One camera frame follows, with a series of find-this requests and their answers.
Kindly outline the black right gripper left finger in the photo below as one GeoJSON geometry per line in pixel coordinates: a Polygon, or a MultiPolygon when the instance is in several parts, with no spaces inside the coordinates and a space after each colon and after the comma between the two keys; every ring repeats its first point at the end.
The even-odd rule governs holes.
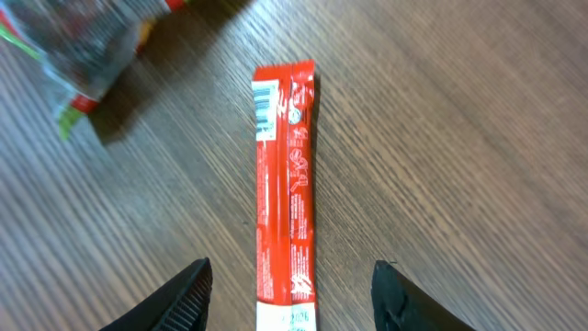
{"type": "Polygon", "coordinates": [[[195,260],[101,331],[205,331],[212,283],[210,260],[195,260]]]}

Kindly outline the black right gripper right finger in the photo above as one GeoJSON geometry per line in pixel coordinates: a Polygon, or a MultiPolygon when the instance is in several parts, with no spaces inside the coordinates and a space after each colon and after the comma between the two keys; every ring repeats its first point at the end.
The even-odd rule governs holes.
{"type": "Polygon", "coordinates": [[[473,331],[387,261],[376,261],[370,292],[377,331],[473,331]]]}

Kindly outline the bright green snack bag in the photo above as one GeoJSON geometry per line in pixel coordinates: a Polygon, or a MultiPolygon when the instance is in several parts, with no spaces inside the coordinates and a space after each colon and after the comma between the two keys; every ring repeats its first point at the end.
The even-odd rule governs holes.
{"type": "Polygon", "coordinates": [[[2,0],[1,36],[44,72],[59,134],[90,114],[157,23],[187,0],[2,0]]]}

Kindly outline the red and white sachet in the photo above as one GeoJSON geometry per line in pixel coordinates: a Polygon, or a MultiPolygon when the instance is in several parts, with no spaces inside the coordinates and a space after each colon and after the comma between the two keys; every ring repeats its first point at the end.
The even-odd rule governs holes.
{"type": "Polygon", "coordinates": [[[312,112],[315,63],[252,79],[256,144],[256,327],[315,331],[312,112]]]}

